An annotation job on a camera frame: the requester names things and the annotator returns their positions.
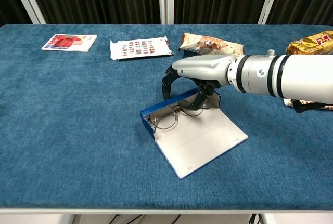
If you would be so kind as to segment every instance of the snack bag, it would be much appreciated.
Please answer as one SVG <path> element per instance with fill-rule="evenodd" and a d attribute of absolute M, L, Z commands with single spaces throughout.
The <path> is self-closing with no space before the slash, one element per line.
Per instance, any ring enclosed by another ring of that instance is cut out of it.
<path fill-rule="evenodd" d="M 289 44 L 286 54 L 333 54 L 333 31 L 327 30 Z"/>
<path fill-rule="evenodd" d="M 179 49 L 196 52 L 198 54 L 234 54 L 236 57 L 244 55 L 244 46 L 222 39 L 184 33 Z"/>

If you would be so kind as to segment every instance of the gold snack bag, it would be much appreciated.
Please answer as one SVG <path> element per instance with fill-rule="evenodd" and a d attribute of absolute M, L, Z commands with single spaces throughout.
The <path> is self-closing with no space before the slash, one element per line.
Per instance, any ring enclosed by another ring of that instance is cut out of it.
<path fill-rule="evenodd" d="M 332 54 L 333 31 L 327 30 L 289 44 L 286 54 Z"/>
<path fill-rule="evenodd" d="M 245 54 L 241 44 L 191 33 L 183 34 L 180 49 L 198 54 L 234 54 L 236 57 Z"/>

